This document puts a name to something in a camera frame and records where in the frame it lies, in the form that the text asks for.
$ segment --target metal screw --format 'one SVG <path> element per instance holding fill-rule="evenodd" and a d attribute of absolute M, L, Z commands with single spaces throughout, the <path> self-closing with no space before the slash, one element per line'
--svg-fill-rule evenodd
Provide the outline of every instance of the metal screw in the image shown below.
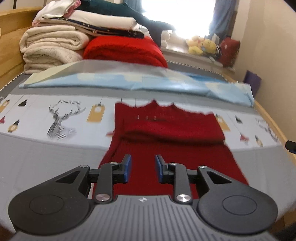
<path fill-rule="evenodd" d="M 105 193 L 100 193 L 100 194 L 96 195 L 96 200 L 101 201 L 101 202 L 108 201 L 109 199 L 110 199 L 110 196 Z"/>
<path fill-rule="evenodd" d="M 191 199 L 191 197 L 187 194 L 180 194 L 177 196 L 177 200 L 180 202 L 188 202 Z"/>
<path fill-rule="evenodd" d="M 145 198 L 145 197 L 141 197 L 141 198 L 139 199 L 140 202 L 146 202 L 147 200 L 148 200 L 148 199 Z"/>

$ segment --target purple bag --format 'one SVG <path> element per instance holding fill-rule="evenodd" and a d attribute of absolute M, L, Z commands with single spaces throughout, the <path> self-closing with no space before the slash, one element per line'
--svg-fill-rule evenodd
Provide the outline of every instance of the purple bag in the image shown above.
<path fill-rule="evenodd" d="M 261 84 L 261 78 L 258 75 L 247 70 L 246 75 L 244 76 L 244 83 L 250 84 L 252 94 L 255 97 Z"/>

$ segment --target yellow plush toy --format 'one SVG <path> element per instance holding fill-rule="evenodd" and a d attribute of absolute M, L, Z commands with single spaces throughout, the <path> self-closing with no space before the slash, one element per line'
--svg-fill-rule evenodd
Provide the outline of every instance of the yellow plush toy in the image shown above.
<path fill-rule="evenodd" d="M 188 52 L 193 55 L 202 55 L 203 51 L 197 46 L 190 46 Z"/>
<path fill-rule="evenodd" d="M 204 53 L 215 54 L 216 44 L 209 40 L 204 39 L 199 36 L 194 36 L 187 40 L 187 45 L 189 47 L 188 52 L 193 55 L 203 55 Z"/>
<path fill-rule="evenodd" d="M 207 52 L 207 53 L 212 53 L 212 54 L 215 54 L 216 53 L 216 44 L 212 41 L 212 40 L 209 40 L 209 39 L 205 39 L 203 42 L 202 42 L 202 47 L 201 49 L 204 51 L 204 52 Z"/>

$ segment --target folded red blanket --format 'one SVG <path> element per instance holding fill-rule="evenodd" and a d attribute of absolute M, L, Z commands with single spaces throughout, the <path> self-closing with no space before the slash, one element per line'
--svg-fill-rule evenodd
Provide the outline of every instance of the folded red blanket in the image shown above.
<path fill-rule="evenodd" d="M 125 154 L 131 154 L 130 180 L 114 185 L 115 195 L 173 194 L 172 185 L 158 182 L 158 154 L 167 163 L 181 163 L 193 170 L 206 165 L 247 184 L 224 139 L 214 114 L 191 113 L 175 105 L 162 107 L 156 101 L 142 107 L 117 103 L 114 135 L 100 166 L 121 162 Z M 195 184 L 191 190 L 197 198 Z"/>
<path fill-rule="evenodd" d="M 83 58 L 168 67 L 160 48 L 149 37 L 99 36 L 87 45 Z"/>

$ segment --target yellow tag print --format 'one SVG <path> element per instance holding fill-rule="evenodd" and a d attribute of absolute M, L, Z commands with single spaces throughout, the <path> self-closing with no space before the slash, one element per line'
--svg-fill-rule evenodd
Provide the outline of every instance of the yellow tag print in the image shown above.
<path fill-rule="evenodd" d="M 216 119 L 222 129 L 222 131 L 230 131 L 228 125 L 226 124 L 225 120 L 220 115 L 216 115 Z"/>
<path fill-rule="evenodd" d="M 0 105 L 0 113 L 6 108 L 6 106 L 8 106 L 9 102 L 10 100 L 6 100 L 2 105 Z"/>
<path fill-rule="evenodd" d="M 255 139 L 256 139 L 256 142 L 257 142 L 258 146 L 263 147 L 263 143 L 262 143 L 262 141 L 259 139 L 259 137 L 255 135 Z"/>
<path fill-rule="evenodd" d="M 19 124 L 20 120 L 14 122 L 10 127 L 8 127 L 8 132 L 12 133 L 17 130 L 17 125 Z"/>
<path fill-rule="evenodd" d="M 104 111 L 104 105 L 93 105 L 87 118 L 87 122 L 101 122 L 104 115 Z"/>

